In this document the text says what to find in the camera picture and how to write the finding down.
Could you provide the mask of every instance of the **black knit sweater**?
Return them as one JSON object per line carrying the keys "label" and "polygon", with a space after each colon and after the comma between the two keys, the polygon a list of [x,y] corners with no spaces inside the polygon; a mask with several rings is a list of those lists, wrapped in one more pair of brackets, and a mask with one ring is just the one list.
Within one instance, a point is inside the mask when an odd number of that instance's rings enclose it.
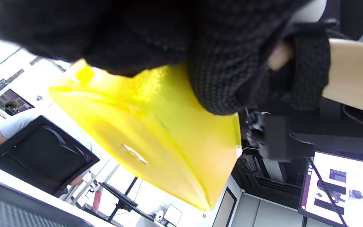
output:
{"label": "black knit sweater", "polygon": [[326,33],[291,36],[297,60],[290,75],[267,67],[291,15],[308,1],[0,0],[0,38],[124,76],[187,59],[194,93],[213,114],[269,99],[308,110],[327,85]]}

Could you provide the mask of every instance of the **chair backrest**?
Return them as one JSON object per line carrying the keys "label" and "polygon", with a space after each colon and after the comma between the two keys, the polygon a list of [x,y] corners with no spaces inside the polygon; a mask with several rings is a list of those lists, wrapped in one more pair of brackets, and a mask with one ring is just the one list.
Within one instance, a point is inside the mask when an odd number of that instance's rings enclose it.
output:
{"label": "chair backrest", "polygon": [[52,195],[98,161],[44,116],[0,145],[0,169]]}

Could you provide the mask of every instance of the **monitor screen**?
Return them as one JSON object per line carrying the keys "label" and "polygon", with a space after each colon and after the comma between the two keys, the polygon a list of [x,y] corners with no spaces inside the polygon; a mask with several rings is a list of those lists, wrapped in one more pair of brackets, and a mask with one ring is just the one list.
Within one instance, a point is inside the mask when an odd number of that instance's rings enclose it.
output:
{"label": "monitor screen", "polygon": [[314,165],[326,182],[334,203],[321,187],[309,164],[306,169],[299,213],[334,227],[341,227],[336,210],[349,227],[363,227],[363,161],[316,152]]}
{"label": "monitor screen", "polygon": [[179,224],[180,218],[182,217],[182,213],[180,210],[177,210],[172,204],[167,208],[166,213],[163,218],[168,221],[170,224],[177,226]]}

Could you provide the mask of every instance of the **plastic folder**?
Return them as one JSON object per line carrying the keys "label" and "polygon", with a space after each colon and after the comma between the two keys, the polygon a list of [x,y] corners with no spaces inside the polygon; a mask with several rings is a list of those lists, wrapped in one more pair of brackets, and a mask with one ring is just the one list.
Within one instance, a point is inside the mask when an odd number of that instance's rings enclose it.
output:
{"label": "plastic folder", "polygon": [[124,168],[206,212],[241,154],[238,115],[203,109],[185,64],[126,78],[81,60],[49,93]]}

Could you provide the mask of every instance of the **white t-shirt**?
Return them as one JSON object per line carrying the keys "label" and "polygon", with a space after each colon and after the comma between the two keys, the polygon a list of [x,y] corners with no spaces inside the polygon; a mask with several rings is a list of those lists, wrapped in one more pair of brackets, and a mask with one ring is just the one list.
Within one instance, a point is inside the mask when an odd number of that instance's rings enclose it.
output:
{"label": "white t-shirt", "polygon": [[92,151],[92,144],[89,135],[62,110],[32,108],[20,112],[1,122],[0,131],[5,138],[9,139],[40,115],[45,116],[49,119],[49,121],[53,122],[63,131]]}

